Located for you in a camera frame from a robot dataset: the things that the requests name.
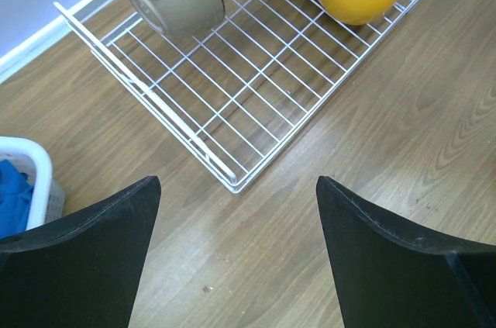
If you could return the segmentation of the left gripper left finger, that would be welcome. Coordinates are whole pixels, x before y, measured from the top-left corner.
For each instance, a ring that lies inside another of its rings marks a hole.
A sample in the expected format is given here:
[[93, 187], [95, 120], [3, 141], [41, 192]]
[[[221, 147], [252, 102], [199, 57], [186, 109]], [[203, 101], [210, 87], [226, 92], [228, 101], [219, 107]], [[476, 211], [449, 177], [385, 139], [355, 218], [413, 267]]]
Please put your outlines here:
[[158, 177], [1, 240], [3, 327], [127, 327], [160, 204]]

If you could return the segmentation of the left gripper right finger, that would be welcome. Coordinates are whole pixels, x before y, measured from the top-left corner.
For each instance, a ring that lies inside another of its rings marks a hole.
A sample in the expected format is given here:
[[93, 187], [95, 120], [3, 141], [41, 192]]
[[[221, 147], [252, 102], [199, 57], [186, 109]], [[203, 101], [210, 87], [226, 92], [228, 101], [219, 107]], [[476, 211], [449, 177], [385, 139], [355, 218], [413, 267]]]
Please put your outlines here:
[[346, 327], [493, 327], [495, 247], [451, 236], [321, 176], [316, 197]]

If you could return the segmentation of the white wire dish rack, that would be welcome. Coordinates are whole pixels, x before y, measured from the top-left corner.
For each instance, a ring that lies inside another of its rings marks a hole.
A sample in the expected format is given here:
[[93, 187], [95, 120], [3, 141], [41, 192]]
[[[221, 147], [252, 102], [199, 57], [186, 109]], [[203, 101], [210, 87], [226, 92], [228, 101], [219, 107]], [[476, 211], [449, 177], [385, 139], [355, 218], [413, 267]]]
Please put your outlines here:
[[224, 0], [198, 36], [155, 33], [128, 3], [101, 31], [61, 14], [100, 63], [228, 190], [240, 193], [420, 0], [348, 26], [318, 0]]

